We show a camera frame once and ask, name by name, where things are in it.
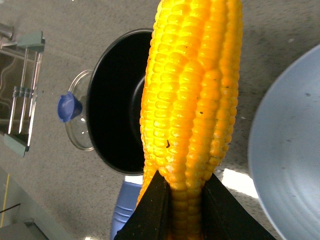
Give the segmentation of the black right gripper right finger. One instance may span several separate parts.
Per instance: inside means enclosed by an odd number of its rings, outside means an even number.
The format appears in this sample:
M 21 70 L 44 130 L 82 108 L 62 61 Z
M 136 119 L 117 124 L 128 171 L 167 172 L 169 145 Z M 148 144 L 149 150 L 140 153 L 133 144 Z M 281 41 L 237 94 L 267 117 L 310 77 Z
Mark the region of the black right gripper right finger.
M 205 240 L 274 240 L 222 184 L 215 174 L 202 190 L 202 231 Z

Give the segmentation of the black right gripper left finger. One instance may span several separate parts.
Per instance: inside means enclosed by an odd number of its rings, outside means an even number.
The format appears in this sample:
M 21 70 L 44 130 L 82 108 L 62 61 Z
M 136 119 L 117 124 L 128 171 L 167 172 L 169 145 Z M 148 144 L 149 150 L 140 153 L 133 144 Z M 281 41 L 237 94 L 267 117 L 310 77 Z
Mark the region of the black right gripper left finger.
M 115 240 L 166 240 L 169 233 L 170 186 L 157 171 L 133 214 Z

